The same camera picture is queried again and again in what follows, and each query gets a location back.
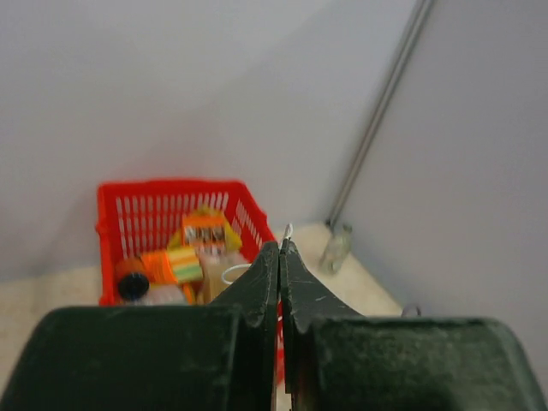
beige floor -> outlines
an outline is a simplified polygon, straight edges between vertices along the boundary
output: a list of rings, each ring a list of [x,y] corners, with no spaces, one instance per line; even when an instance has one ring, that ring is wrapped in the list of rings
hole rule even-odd
[[[401,307],[350,255],[332,277],[317,269],[329,238],[323,224],[295,230],[295,241],[307,268],[337,297],[365,315],[399,315]],[[95,305],[101,293],[100,269],[83,267],[42,277],[0,283],[0,387],[4,387],[19,353],[38,321],[66,306]],[[288,410],[289,396],[279,387],[277,409]]]

white cable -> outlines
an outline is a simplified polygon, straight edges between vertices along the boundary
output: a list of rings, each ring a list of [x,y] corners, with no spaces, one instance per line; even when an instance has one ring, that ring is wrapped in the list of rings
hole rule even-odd
[[[239,264],[239,265],[234,265],[230,268],[227,268],[225,271],[223,271],[223,274],[221,274],[221,281],[223,283],[225,283],[226,285],[231,285],[234,281],[229,281],[226,279],[226,275],[233,271],[233,270],[237,270],[239,268],[248,268],[248,267],[251,267],[251,264]]]
[[[285,226],[285,232],[283,233],[283,237],[282,237],[282,240],[280,241],[279,247],[282,248],[283,240],[285,240],[286,238],[290,239],[292,235],[293,235],[293,224],[289,223],[288,225]],[[234,265],[230,268],[227,268],[225,271],[223,271],[223,274],[221,274],[221,281],[225,283],[226,285],[231,285],[234,281],[227,280],[226,275],[233,270],[238,270],[239,268],[249,268],[249,267],[251,267],[251,264],[239,264],[239,265]]]

basket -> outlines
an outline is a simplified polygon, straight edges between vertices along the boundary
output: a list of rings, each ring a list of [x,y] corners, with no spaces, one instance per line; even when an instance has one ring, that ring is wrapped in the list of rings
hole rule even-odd
[[[102,306],[118,299],[114,267],[145,251],[166,248],[182,217],[202,205],[222,211],[241,238],[241,255],[253,261],[264,242],[275,241],[246,185],[238,181],[152,180],[108,182],[97,192],[97,232],[103,275]]]

dark bottle cap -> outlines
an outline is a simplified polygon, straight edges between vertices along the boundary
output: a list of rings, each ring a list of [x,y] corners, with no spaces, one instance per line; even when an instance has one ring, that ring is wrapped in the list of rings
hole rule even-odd
[[[136,301],[148,291],[148,278],[140,272],[132,272],[118,282],[118,294],[125,301]]]

white wall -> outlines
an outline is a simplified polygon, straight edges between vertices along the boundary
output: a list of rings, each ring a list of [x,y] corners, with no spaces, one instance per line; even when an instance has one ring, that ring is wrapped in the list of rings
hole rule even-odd
[[[492,316],[548,388],[548,2],[438,2],[342,219],[402,302]]]
[[[241,178],[323,219],[413,2],[0,4],[0,277],[98,261],[95,187]]]

